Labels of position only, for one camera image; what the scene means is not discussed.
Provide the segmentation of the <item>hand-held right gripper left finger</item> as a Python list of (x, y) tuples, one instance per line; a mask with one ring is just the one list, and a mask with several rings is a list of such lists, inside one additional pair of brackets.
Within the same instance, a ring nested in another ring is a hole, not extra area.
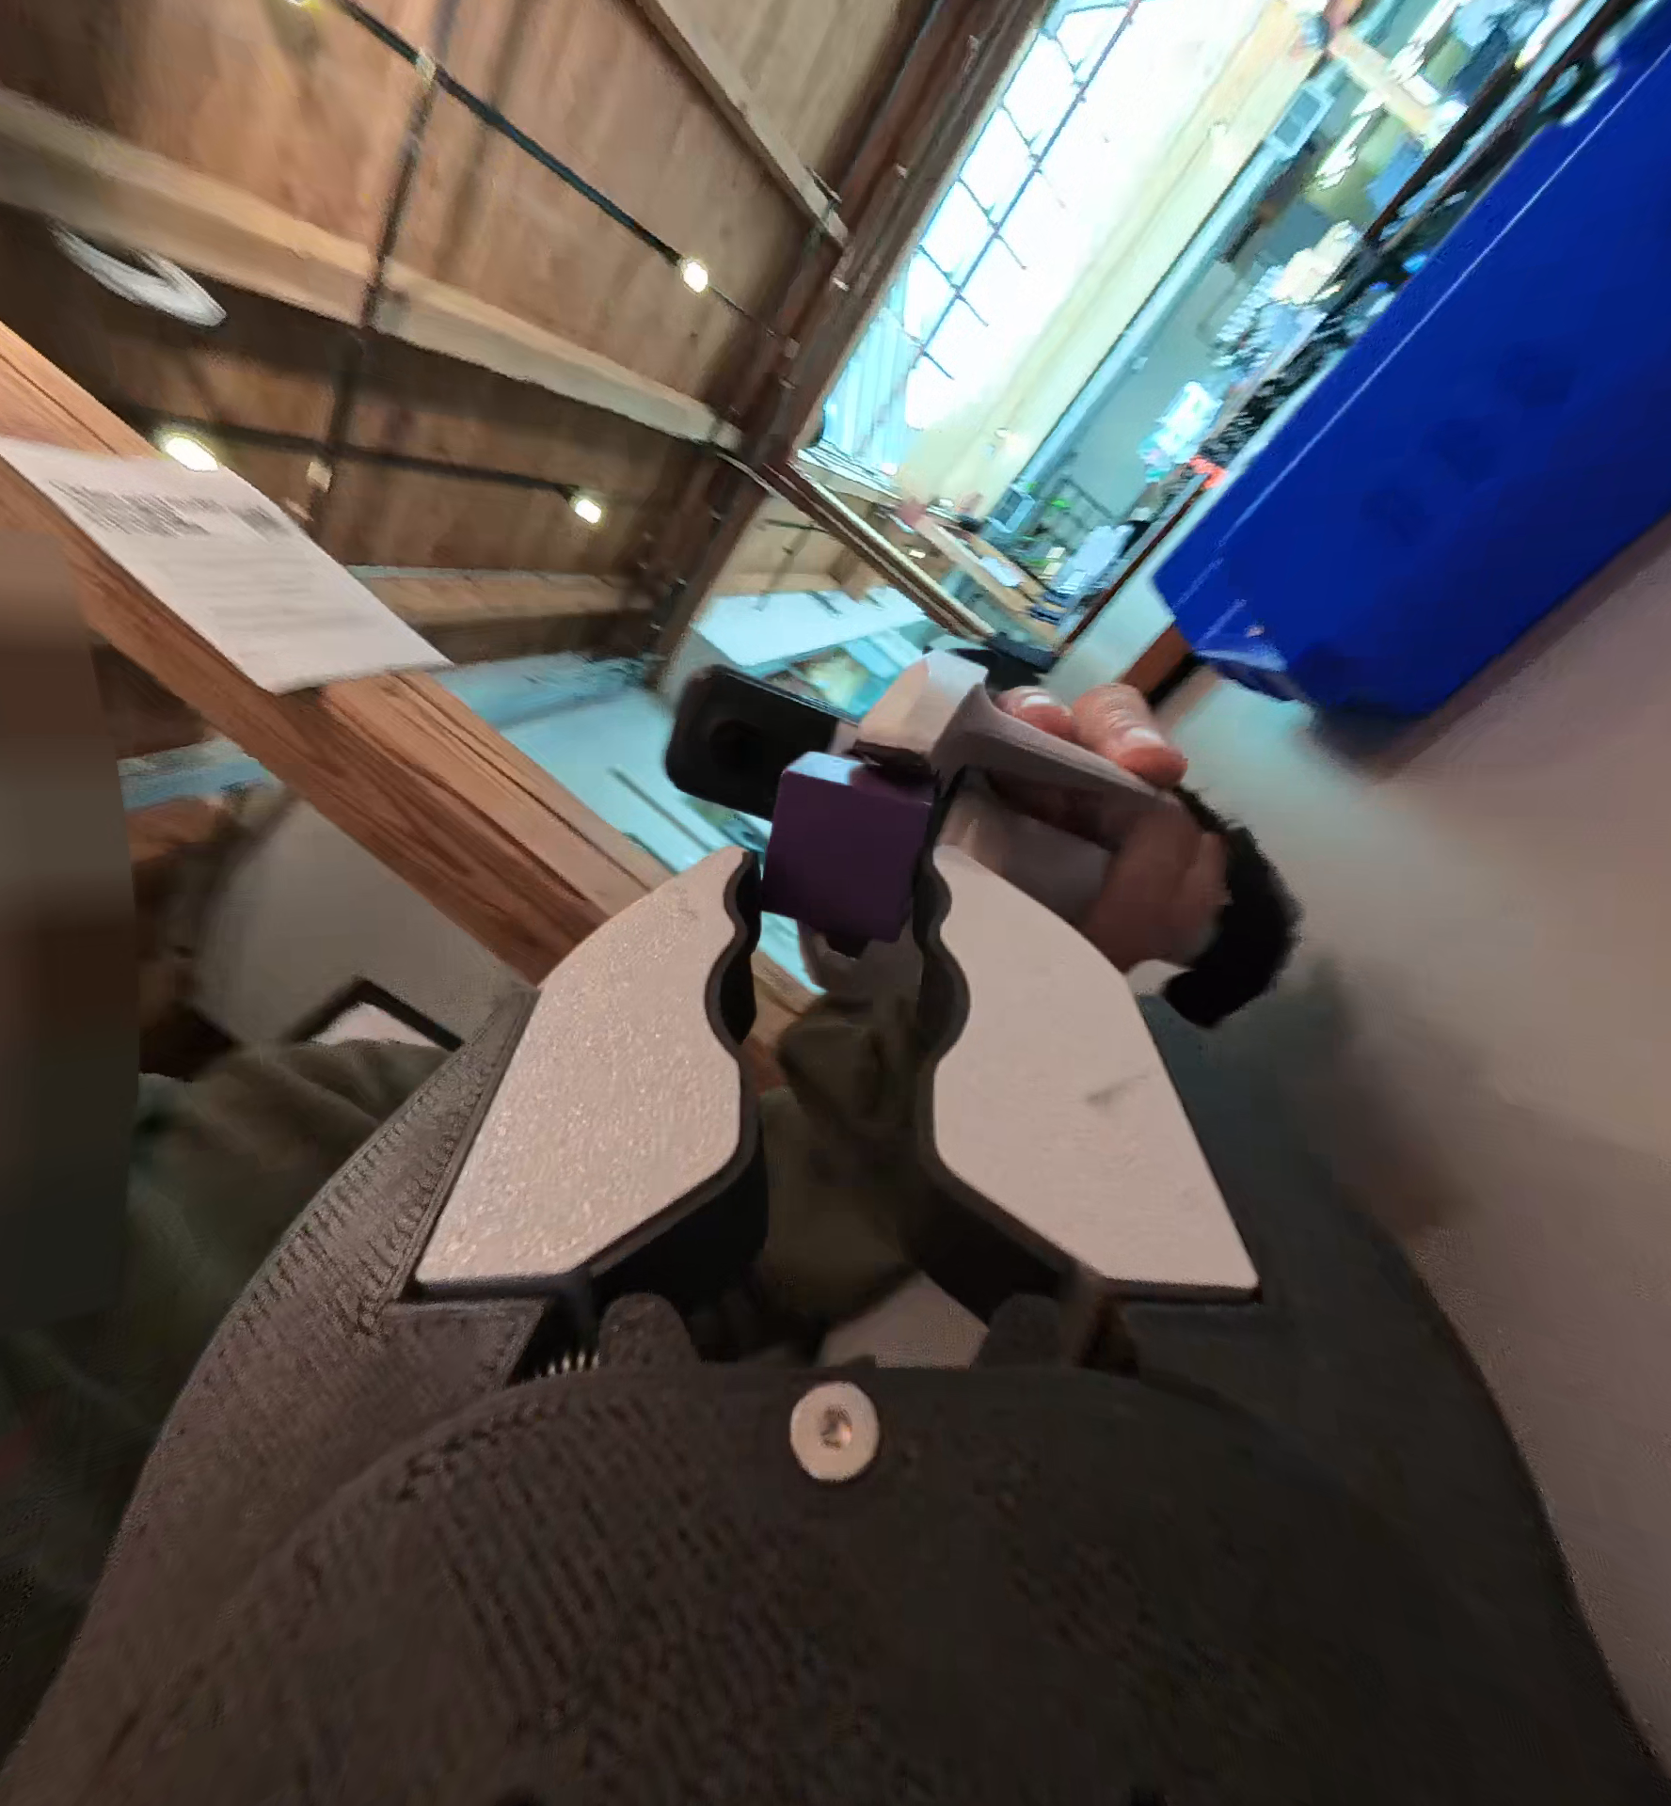
[(421, 1298), (721, 1294), (769, 1226), (756, 854), (708, 854), (541, 984), (421, 1248)]

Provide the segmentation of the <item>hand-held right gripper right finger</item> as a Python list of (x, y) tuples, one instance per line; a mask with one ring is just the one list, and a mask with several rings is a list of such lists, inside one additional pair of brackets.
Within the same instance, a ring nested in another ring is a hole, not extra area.
[(1064, 1286), (1248, 1302), (1262, 1275), (1130, 983), (959, 846), (933, 859), (937, 1182)]

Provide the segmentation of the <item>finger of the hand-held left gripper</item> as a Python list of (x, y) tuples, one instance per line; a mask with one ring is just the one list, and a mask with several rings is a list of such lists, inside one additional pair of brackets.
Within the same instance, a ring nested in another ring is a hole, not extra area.
[(1163, 788), (1003, 708), (983, 667), (950, 651), (893, 680), (855, 752), (923, 802), (927, 851), (1112, 851), (1139, 828), (1190, 818)]

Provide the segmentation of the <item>purple cube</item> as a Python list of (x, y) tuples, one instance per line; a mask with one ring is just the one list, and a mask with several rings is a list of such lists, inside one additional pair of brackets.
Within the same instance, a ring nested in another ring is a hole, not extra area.
[(853, 953), (895, 942), (916, 911), (938, 785), (849, 754), (808, 752), (780, 776), (760, 903)]

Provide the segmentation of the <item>person's left hand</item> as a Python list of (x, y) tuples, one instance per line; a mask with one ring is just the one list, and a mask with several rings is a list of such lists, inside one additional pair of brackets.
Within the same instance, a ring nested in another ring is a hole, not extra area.
[(1190, 812), (1182, 792), (1187, 756), (1144, 695), (1126, 683), (1101, 683), (1069, 704), (1047, 690), (1018, 688), (1000, 693), (997, 702), (1160, 792), (1154, 808), (1124, 816), (1049, 785), (997, 781), (1012, 808), (1107, 852), (1096, 894), (1076, 918), (1086, 940), (1123, 972), (1158, 961), (1189, 968), (1215, 940), (1230, 903), (1230, 852), (1222, 833)]

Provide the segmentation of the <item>black framed white panel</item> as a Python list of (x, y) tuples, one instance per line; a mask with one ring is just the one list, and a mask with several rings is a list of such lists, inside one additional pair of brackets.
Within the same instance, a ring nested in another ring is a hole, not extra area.
[(464, 1037), (364, 977), (311, 1006), (282, 1038), (289, 1045), (414, 1045), (439, 1052), (464, 1045)]

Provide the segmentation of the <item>wooden column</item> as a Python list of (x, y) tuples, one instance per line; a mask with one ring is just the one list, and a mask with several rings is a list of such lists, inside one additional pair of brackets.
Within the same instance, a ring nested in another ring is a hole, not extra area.
[[(0, 322), (0, 435), (159, 460), (126, 421)], [(606, 824), (429, 675), (271, 695), (0, 454), (0, 527), (52, 541), (80, 618), (527, 980), (669, 870)]]

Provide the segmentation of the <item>person's olive sweatshirt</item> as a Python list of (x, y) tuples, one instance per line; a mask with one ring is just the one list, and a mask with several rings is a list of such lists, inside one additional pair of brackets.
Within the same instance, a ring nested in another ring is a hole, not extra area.
[(141, 1080), (119, 1299), (0, 1338), (0, 1767), (202, 1352), (282, 1232), (442, 1058), (285, 1045), (192, 1082)]

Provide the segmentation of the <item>white paper notice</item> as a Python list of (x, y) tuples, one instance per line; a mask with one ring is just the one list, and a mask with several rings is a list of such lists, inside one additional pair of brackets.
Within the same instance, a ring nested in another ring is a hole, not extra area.
[(231, 470), (0, 435), (0, 458), (256, 688), (319, 690), (449, 659)]

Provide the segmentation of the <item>large blue bin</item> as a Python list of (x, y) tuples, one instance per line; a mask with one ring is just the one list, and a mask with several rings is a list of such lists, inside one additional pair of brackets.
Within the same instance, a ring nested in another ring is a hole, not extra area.
[(1671, 5), (1157, 571), (1192, 653), (1421, 716), (1671, 510)]

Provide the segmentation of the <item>silver ventilation duct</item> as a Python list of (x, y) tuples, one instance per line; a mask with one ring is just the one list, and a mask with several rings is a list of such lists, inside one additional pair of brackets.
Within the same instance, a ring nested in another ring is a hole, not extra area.
[(48, 225), (53, 248), (106, 292), (192, 328), (218, 328), (230, 319), (190, 271), (159, 252), (101, 243), (78, 228)]

